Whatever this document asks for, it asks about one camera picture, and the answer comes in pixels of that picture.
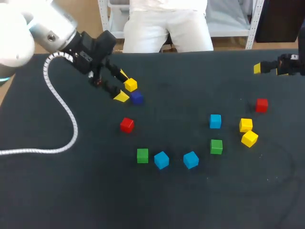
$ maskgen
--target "yellow block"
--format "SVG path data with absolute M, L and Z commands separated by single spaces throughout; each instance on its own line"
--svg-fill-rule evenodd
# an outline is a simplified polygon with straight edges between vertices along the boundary
M 255 144 L 257 141 L 258 135 L 251 130 L 244 134 L 242 138 L 242 143 L 244 143 L 249 148 Z
M 252 123 L 252 119 L 250 118 L 242 118 L 240 120 L 240 123 L 239 123 L 239 131 L 240 132 L 248 132 L 249 130 L 252 130 L 253 128 L 253 123 Z
M 258 63 L 254 65 L 254 74 L 260 74 L 261 73 L 261 63 Z
M 123 91 L 121 90 L 121 92 L 120 92 L 116 97 L 114 97 L 113 99 L 125 103 L 125 102 L 129 99 L 129 96 L 126 95 L 125 92 L 123 92 Z
M 133 92 L 134 90 L 136 90 L 138 88 L 138 84 L 133 78 L 126 80 L 124 84 L 125 84 L 125 88 L 129 92 Z

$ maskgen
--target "wooden floor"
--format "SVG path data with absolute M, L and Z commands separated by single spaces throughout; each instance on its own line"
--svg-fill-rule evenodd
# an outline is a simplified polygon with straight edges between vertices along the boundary
M 86 31 L 92 37 L 97 37 L 102 33 L 102 23 L 97 0 L 54 0 L 65 11 L 70 13 L 78 22 L 78 30 Z M 243 50 L 246 39 L 243 37 L 234 38 L 213 38 L 215 50 Z M 115 52 L 121 52 L 123 41 L 118 41 Z M 264 43 L 253 45 L 253 49 L 296 49 L 297 42 L 294 43 Z M 39 45 L 36 45 L 35 53 L 47 53 Z M 5 96 L 10 82 L 0 87 L 0 104 Z

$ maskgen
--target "cube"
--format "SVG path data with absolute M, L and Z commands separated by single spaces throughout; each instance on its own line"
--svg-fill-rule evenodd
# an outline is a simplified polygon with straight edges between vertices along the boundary
M 210 128 L 211 129 L 220 129 L 221 127 L 221 115 L 212 114 L 210 116 Z
M 148 164 L 148 149 L 138 149 L 137 162 L 138 164 Z
M 140 105 L 144 101 L 143 96 L 142 96 L 141 92 L 139 92 L 139 91 L 131 92 L 130 96 L 132 99 L 132 103 L 135 105 Z
M 252 147 L 257 141 L 258 135 L 251 130 L 244 134 L 242 138 L 242 143 L 244 143 L 249 148 Z
M 223 153 L 223 141 L 222 140 L 211 140 L 211 154 Z
M 256 101 L 256 112 L 265 113 L 268 110 L 267 99 L 257 99 Z
M 191 169 L 199 164 L 199 158 L 194 151 L 183 156 L 183 162 L 188 169 Z
M 134 121 L 130 118 L 124 118 L 121 122 L 120 128 L 125 133 L 131 133 L 134 128 Z
M 129 92 L 133 92 L 134 90 L 136 90 L 138 88 L 138 84 L 133 78 L 126 80 L 124 84 L 125 84 L 125 88 Z
M 242 118 L 240 120 L 240 123 L 239 123 L 239 131 L 240 132 L 248 132 L 249 130 L 252 130 L 253 128 L 253 123 L 252 123 L 252 119 L 250 118 Z
M 164 151 L 158 153 L 154 156 L 154 163 L 159 169 L 167 167 L 170 163 L 169 157 L 164 153 Z

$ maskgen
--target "metal shelf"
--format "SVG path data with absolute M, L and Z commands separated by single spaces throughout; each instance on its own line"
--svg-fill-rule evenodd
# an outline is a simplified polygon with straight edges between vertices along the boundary
M 108 19 L 107 0 L 98 0 L 104 30 L 109 30 L 117 39 L 123 39 L 123 29 L 129 17 L 129 5 L 111 5 Z M 244 15 L 238 0 L 210 0 L 206 10 L 207 23 L 212 37 L 248 37 L 246 49 L 251 49 L 264 0 L 254 0 L 252 23 Z

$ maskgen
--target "metal cylinder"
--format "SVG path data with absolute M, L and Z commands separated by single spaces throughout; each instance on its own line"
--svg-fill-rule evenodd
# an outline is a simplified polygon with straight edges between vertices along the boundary
M 62 50 L 73 39 L 77 22 L 54 1 L 43 1 L 26 9 L 22 13 L 33 38 L 48 52 Z

